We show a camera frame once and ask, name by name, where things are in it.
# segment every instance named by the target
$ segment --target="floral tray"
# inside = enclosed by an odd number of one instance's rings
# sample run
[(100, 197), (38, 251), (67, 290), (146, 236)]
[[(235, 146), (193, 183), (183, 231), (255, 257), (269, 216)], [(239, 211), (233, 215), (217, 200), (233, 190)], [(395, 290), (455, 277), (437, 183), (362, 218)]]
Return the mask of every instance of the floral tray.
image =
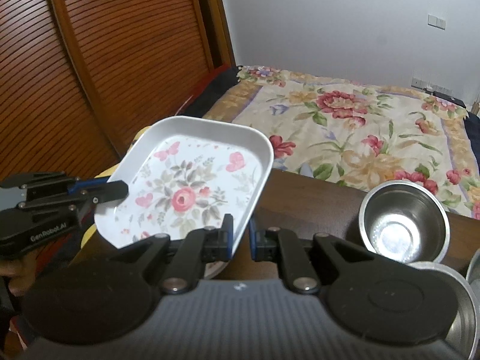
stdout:
[[(117, 248), (156, 233), (185, 238), (196, 228), (234, 221), (235, 253), (270, 174), (273, 150), (257, 130), (174, 116), (155, 123), (128, 152), (110, 180), (129, 195), (97, 207), (100, 234)], [(211, 277), (225, 267), (209, 264)]]

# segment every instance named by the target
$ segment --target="brown table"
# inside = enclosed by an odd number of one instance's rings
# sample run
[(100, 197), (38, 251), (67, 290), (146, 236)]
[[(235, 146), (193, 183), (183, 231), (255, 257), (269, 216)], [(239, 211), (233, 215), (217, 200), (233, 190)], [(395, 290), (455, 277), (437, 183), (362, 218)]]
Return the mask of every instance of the brown table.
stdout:
[[(339, 187), (326, 181), (294, 173), (272, 170), (255, 210), (259, 227), (278, 226), (294, 230), (301, 238), (312, 238), (324, 231), (362, 245), (358, 229), (358, 211), (365, 192)], [(480, 221), (448, 213), (451, 238), (443, 263), (462, 271), (480, 248)], [(77, 254), (74, 262), (113, 250), (98, 233)], [(245, 232), (233, 260), (218, 279), (276, 278), (271, 262), (250, 259), (248, 231)]]

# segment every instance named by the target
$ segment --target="wooden slatted door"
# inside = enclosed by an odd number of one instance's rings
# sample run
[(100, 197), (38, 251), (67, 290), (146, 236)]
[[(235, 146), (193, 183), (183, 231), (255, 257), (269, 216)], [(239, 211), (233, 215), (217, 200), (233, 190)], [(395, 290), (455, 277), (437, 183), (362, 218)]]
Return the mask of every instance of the wooden slatted door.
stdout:
[(97, 174), (212, 69), (198, 0), (0, 0), (0, 179)]
[(173, 115), (212, 68), (196, 0), (65, 3), (81, 55), (124, 144)]
[(89, 177), (118, 161), (85, 102), (47, 0), (0, 0), (0, 180), (65, 170)]

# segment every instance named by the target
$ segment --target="metal bowl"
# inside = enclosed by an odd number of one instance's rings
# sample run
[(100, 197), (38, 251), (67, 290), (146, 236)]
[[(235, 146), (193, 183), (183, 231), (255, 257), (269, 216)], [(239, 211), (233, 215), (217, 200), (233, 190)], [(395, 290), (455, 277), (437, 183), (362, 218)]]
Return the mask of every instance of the metal bowl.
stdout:
[(474, 280), (480, 279), (480, 249), (478, 249), (470, 260), (469, 270), (466, 272), (466, 280), (472, 284)]
[(387, 181), (367, 193), (358, 225), (369, 251), (402, 263), (439, 263), (450, 243), (450, 225), (442, 205), (411, 181)]
[(412, 262), (410, 266), (431, 271), (455, 292), (458, 311), (445, 341), (469, 360), (475, 355), (479, 339), (479, 304), (472, 288), (461, 274), (435, 262)]

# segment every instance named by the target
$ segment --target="red flower pattern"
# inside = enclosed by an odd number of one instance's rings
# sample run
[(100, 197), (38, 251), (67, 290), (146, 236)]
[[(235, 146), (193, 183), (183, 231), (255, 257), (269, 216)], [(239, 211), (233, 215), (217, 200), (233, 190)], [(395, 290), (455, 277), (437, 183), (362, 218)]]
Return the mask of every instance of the red flower pattern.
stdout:
[(439, 135), (439, 132), (435, 128), (435, 125), (428, 120), (424, 120), (422, 117), (415, 120), (415, 124), (418, 126), (420, 131), (424, 134)]
[(423, 187), (429, 190), (432, 195), (436, 195), (438, 192), (438, 185), (433, 180), (425, 180), (425, 182), (423, 183)]
[(452, 169), (452, 170), (449, 170), (447, 173), (447, 179), (448, 181), (450, 181), (453, 185), (457, 185), (460, 180), (462, 179), (462, 177), (460, 176), (460, 173), (457, 169)]
[(433, 195), (436, 195), (438, 192), (438, 185), (435, 181), (427, 179), (423, 173), (413, 172), (409, 173), (405, 170), (397, 171), (394, 174), (395, 180), (410, 180), (414, 183), (421, 183), (423, 187), (430, 191)]
[(369, 145), (373, 151), (375, 152), (375, 157), (377, 157), (380, 154), (380, 150), (383, 147), (384, 142), (382, 140), (379, 140), (375, 135), (369, 135), (367, 138), (363, 139), (361, 141), (362, 143), (365, 143)]
[(293, 149), (297, 147), (294, 142), (283, 142), (283, 138), (279, 135), (272, 135), (269, 140), (273, 146), (275, 158), (282, 158), (285, 154), (292, 155)]
[(208, 198), (208, 196), (210, 195), (210, 188), (203, 187), (201, 190), (198, 191), (198, 194), (200, 196), (203, 196), (204, 198)]
[(185, 212), (195, 204), (195, 192), (190, 187), (179, 189), (173, 194), (172, 207), (177, 212)]
[(267, 83), (278, 85), (280, 88), (284, 88), (286, 82), (282, 80), (282, 75), (279, 70), (272, 67), (257, 67), (248, 69), (248, 73), (257, 79), (266, 80)]
[(365, 122), (366, 121), (364, 117), (353, 116), (344, 122), (343, 127), (348, 128), (349, 130), (354, 130), (356, 128), (365, 126)]
[(475, 219), (480, 220), (480, 202), (475, 202), (475, 204), (473, 205), (472, 212), (473, 212), (473, 217)]
[(450, 111), (450, 112), (455, 112), (457, 109), (457, 106), (455, 104), (452, 104), (448, 101), (445, 101), (445, 104), (441, 101), (438, 101), (436, 97), (434, 97), (434, 100), (432, 101), (426, 101), (424, 102), (421, 107), (422, 109), (426, 111), (431, 111), (434, 109), (435, 105), (441, 110), (441, 111)]
[(365, 100), (359, 99), (353, 93), (327, 92), (318, 96), (316, 103), (323, 112), (332, 114), (334, 119), (352, 117), (354, 112), (363, 115), (368, 112)]

